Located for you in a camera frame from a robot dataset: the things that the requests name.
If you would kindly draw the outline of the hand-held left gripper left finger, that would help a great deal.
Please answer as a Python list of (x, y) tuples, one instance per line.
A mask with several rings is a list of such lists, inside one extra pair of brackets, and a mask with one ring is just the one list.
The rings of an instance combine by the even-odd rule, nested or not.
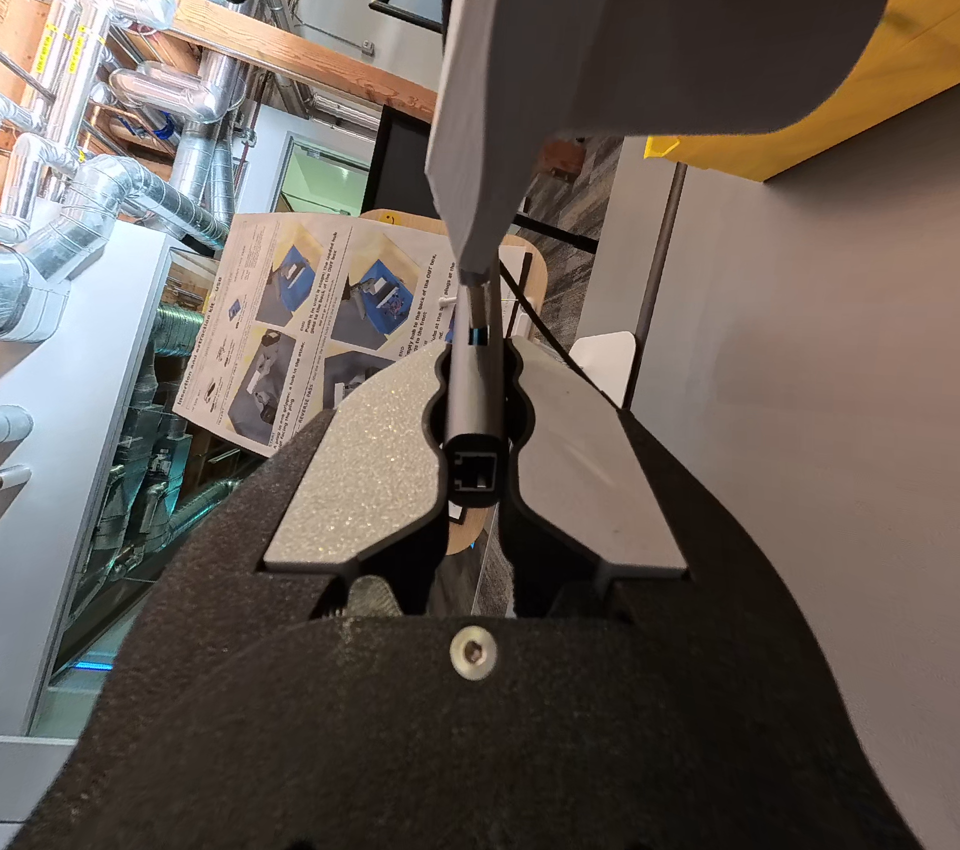
[(266, 569), (357, 575), (378, 557), (402, 556), (435, 573), (450, 520), (431, 414), (445, 395), (448, 354), (431, 343), (341, 401), (264, 552)]

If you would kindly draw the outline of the wooden document stand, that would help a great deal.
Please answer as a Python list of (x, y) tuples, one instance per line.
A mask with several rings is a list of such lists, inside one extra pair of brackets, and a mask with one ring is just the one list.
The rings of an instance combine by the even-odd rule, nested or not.
[[(376, 221), (378, 209), (361, 213), (362, 220)], [(416, 216), (411, 213), (391, 210), (398, 219), (398, 227), (447, 235), (445, 224), (432, 218)], [(531, 303), (540, 309), (546, 299), (547, 272), (546, 263), (540, 251), (522, 235), (509, 233), (504, 237), (503, 246), (519, 246), (529, 252), (532, 259), (532, 269), (524, 285)], [(614, 400), (617, 406), (622, 407), (626, 399), (627, 388), (627, 358), (637, 352), (634, 342), (628, 343), (628, 333), (625, 330), (600, 335), (588, 336), (575, 342), (570, 349), (570, 356), (578, 364), (590, 380), (598, 385), (605, 395)], [(462, 520), (450, 520), (449, 541), (447, 556), (462, 552), (474, 553), (474, 544), (481, 537), (484, 529), (491, 526), (494, 510), (470, 510), (462, 512)]]

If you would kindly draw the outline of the black monitor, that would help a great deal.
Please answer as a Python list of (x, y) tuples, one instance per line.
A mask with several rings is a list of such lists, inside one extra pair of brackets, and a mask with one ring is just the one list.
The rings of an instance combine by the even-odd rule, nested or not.
[(428, 122), (393, 107), (383, 107), (367, 172), (362, 213), (389, 210), (439, 219), (426, 177), (430, 130)]

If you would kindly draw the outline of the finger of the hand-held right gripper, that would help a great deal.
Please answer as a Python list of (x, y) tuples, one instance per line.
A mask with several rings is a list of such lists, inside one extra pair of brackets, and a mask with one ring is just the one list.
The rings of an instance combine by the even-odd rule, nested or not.
[(460, 282), (483, 283), (559, 137), (728, 136), (803, 120), (887, 0), (445, 0), (426, 174)]

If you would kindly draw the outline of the cluster of silver ceiling pipes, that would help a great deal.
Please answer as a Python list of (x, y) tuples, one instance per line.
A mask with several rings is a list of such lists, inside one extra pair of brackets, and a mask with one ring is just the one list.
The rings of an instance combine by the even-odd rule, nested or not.
[[(249, 15), (257, 0), (211, 0)], [(152, 35), (168, 30), (176, 0), (52, 0), (34, 60), (35, 93), (22, 104), (2, 97), (2, 120), (22, 130), (11, 152), (2, 192), (2, 244), (24, 241), (49, 173), (71, 177), (79, 167), (81, 125), (110, 57), (112, 28)], [(200, 204), (223, 228), (234, 217), (233, 112), (246, 91), (248, 65), (207, 49), (198, 75), (160, 63), (119, 70), (109, 88), (122, 104), (184, 122), (174, 158), (173, 186)]]

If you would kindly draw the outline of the grey usb hub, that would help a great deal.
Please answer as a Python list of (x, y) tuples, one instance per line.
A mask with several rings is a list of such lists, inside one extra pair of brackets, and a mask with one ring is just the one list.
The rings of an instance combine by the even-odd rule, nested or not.
[(486, 280), (458, 288), (447, 335), (446, 417), (442, 451), (448, 497), (463, 509), (490, 508), (508, 484), (511, 413), (518, 359), (503, 334), (500, 263)]

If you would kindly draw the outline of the silver spiral air duct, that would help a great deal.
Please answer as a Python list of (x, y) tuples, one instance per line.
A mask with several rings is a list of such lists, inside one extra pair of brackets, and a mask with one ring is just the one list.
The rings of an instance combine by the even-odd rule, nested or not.
[(120, 210), (152, 213), (214, 249), (230, 226), (136, 160), (97, 156), (68, 185), (58, 215), (2, 247), (1, 339), (37, 343), (59, 327), (74, 272), (109, 241)]

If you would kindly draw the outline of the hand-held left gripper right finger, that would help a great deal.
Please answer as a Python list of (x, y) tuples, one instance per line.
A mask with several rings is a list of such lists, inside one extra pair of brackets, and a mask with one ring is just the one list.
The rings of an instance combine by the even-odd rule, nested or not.
[(515, 387), (532, 412), (514, 470), (519, 503), (594, 577), (682, 577), (688, 563), (617, 408), (539, 344), (511, 344)]

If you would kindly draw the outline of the yellow plastic bin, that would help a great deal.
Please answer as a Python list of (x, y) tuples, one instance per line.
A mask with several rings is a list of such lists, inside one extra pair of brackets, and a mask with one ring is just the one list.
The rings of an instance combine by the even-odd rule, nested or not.
[(810, 116), (753, 136), (650, 136), (645, 159), (764, 182), (959, 83), (959, 0), (888, 0), (842, 86)]

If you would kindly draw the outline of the printed instruction sheet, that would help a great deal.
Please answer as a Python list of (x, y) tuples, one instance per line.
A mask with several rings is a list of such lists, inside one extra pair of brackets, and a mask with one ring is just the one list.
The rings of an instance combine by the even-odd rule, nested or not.
[(450, 332), (449, 238), (366, 217), (234, 217), (174, 412), (268, 458)]

